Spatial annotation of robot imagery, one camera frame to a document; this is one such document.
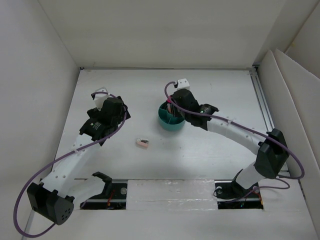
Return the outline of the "red translucent pen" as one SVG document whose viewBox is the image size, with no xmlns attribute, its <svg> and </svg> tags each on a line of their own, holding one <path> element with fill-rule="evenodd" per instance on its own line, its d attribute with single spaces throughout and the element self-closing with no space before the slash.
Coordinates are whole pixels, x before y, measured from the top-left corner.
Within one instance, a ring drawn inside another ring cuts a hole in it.
<svg viewBox="0 0 320 240">
<path fill-rule="evenodd" d="M 168 111 L 168 113 L 171 114 L 171 115 L 174 114 L 173 106 L 172 106 L 170 103 L 167 104 L 167 111 Z"/>
</svg>

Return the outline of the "pink white mini stapler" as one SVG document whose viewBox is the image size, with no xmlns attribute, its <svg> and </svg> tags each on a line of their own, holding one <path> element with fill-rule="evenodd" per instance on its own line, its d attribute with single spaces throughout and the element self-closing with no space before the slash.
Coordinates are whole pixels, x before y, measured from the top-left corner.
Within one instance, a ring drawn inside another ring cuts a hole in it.
<svg viewBox="0 0 320 240">
<path fill-rule="evenodd" d="M 150 142 L 148 139 L 139 138 L 139 137 L 136 139 L 136 145 L 144 149 L 147 149 L 149 147 L 149 143 Z"/>
</svg>

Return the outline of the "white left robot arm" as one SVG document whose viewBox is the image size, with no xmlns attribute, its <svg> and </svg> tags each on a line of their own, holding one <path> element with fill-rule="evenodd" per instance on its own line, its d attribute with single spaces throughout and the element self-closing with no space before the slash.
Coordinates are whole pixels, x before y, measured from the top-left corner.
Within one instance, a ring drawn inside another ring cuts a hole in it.
<svg viewBox="0 0 320 240">
<path fill-rule="evenodd" d="M 112 192 L 112 178 L 99 171 L 79 184 L 74 180 L 106 139 L 130 118 L 128 107 L 120 96 L 106 96 L 87 114 L 89 118 L 79 130 L 71 155 L 60 160 L 39 184 L 31 183 L 26 190 L 31 208 L 56 225 L 64 224 L 73 210 L 80 209 L 91 197 L 104 199 Z"/>
</svg>

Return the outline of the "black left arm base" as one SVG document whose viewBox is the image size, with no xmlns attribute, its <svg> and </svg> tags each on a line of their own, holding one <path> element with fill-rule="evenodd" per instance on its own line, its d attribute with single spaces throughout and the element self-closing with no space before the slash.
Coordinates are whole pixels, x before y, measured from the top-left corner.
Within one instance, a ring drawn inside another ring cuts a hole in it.
<svg viewBox="0 0 320 240">
<path fill-rule="evenodd" d="M 80 204 L 81 210 L 125 210 L 128 180 L 113 180 L 101 172 L 92 174 L 104 182 L 103 190 Z"/>
</svg>

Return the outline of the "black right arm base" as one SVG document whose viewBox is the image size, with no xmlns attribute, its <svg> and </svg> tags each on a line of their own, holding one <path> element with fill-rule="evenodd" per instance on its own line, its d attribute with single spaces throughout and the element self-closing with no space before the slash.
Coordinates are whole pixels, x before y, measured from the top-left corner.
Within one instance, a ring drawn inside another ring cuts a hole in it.
<svg viewBox="0 0 320 240">
<path fill-rule="evenodd" d="M 219 210 L 264 209 L 257 182 L 248 189 L 244 189 L 236 182 L 241 171 L 232 180 L 214 182 L 213 196 L 217 198 Z"/>
</svg>

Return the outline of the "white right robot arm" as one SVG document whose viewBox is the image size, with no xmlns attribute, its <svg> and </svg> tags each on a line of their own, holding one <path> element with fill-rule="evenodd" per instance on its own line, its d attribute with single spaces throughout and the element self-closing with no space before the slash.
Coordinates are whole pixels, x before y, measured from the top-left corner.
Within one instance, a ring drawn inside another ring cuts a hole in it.
<svg viewBox="0 0 320 240">
<path fill-rule="evenodd" d="M 227 199 L 243 197 L 264 179 L 281 180 L 279 172 L 289 158 L 288 146 L 283 133 L 274 128 L 260 133 L 242 126 L 233 120 L 219 116 L 219 109 L 213 105 L 200 104 L 186 88 L 169 95 L 168 102 L 174 107 L 175 115 L 182 117 L 194 127 L 226 137 L 250 150 L 256 159 L 241 169 L 222 192 Z"/>
</svg>

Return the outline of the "teal round divided organizer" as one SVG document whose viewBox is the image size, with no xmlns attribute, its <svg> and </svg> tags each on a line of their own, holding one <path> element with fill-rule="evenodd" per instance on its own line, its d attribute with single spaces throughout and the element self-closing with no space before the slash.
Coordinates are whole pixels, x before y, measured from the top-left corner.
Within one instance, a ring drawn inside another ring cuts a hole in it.
<svg viewBox="0 0 320 240">
<path fill-rule="evenodd" d="M 168 111 L 168 102 L 164 102 L 158 109 L 158 120 L 161 127 L 170 132 L 176 132 L 183 128 L 185 120 L 183 117 L 176 117 Z"/>
</svg>

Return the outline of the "white foam boards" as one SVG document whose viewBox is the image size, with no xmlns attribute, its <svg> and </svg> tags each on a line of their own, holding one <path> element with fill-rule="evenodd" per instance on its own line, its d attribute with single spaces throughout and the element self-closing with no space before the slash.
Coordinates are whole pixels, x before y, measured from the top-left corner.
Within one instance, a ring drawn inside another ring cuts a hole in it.
<svg viewBox="0 0 320 240">
<path fill-rule="evenodd" d="M 280 50 L 267 51 L 258 77 L 276 128 L 305 178 L 320 176 L 320 80 Z"/>
</svg>

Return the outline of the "aluminium rail right side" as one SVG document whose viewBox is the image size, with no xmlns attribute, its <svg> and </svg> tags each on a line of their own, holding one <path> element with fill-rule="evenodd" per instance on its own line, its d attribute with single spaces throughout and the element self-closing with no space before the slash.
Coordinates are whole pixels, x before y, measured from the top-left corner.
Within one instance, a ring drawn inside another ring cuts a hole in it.
<svg viewBox="0 0 320 240">
<path fill-rule="evenodd" d="M 258 101 L 258 105 L 262 114 L 266 131 L 270 132 L 275 126 L 274 126 L 274 122 L 267 104 L 267 100 L 265 98 L 263 88 L 259 79 L 259 75 L 257 71 L 258 68 L 259 68 L 259 65 L 254 64 L 248 70 L 249 70 L 250 78 L 255 91 L 255 95 Z"/>
</svg>

